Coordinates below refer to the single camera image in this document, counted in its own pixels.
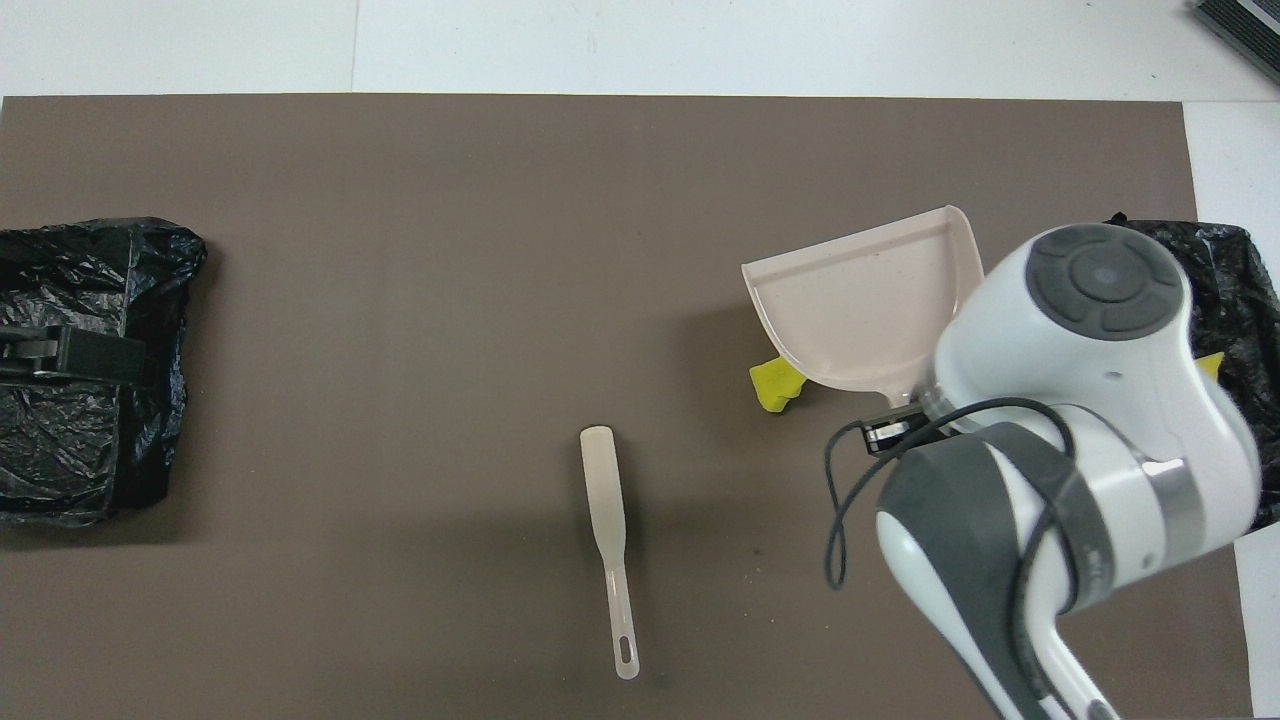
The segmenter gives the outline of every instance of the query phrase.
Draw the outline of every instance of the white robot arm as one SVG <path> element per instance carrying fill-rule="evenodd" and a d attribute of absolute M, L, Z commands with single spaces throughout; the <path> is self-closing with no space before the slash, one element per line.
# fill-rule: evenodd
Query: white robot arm
<path fill-rule="evenodd" d="M 1196 366 L 1189 318 L 1166 250 L 1080 224 L 1005 259 L 938 341 L 922 404 L 951 434 L 897 448 L 877 534 L 1002 717 L 1116 717 L 1056 616 L 1253 519 L 1257 448 Z"/>

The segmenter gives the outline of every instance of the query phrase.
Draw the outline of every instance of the brown mat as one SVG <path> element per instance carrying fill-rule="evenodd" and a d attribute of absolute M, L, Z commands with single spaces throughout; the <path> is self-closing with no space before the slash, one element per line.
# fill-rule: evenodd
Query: brown mat
<path fill-rule="evenodd" d="M 763 413 L 739 264 L 945 204 L 1193 219 L 1170 104 L 6 99 L 0 227 L 159 215 L 211 260 L 173 495 L 0 533 L 6 717 L 991 717 L 820 451 Z M 910 301 L 902 286 L 886 302 Z M 640 678 L 613 674 L 577 432 L 614 427 Z M 850 445 L 849 480 L 865 468 Z M 1230 551 L 1065 623 L 1133 716 L 1248 715 Z"/>

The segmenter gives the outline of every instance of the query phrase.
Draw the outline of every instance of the white table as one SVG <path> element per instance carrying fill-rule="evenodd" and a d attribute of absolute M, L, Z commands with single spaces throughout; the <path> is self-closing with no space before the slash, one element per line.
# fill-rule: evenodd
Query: white table
<path fill-rule="evenodd" d="M 1280 86 L 1180 0 L 0 0 L 0 99 L 385 91 L 1181 101 L 1199 218 L 1280 269 Z M 1236 543 L 1262 716 L 1277 552 Z"/>

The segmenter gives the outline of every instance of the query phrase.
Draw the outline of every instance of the pink dustpan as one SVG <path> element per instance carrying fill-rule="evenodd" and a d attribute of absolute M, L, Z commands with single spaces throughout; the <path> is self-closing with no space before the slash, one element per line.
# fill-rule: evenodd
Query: pink dustpan
<path fill-rule="evenodd" d="M 906 405 L 982 282 L 969 219 L 947 205 L 742 265 L 778 354 L 805 378 Z"/>

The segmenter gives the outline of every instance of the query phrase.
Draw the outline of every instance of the plastic spatula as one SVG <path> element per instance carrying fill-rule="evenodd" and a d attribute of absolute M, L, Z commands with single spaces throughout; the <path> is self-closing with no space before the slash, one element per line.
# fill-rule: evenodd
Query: plastic spatula
<path fill-rule="evenodd" d="M 630 680 L 640 673 L 636 633 L 631 623 L 631 594 L 622 552 L 627 544 L 627 523 L 622 515 L 622 480 L 613 430 L 594 425 L 579 436 L 582 442 L 582 471 L 586 474 L 586 501 L 591 507 L 591 530 L 604 560 L 604 584 L 609 593 L 609 626 L 613 629 L 613 666 L 618 676 Z"/>

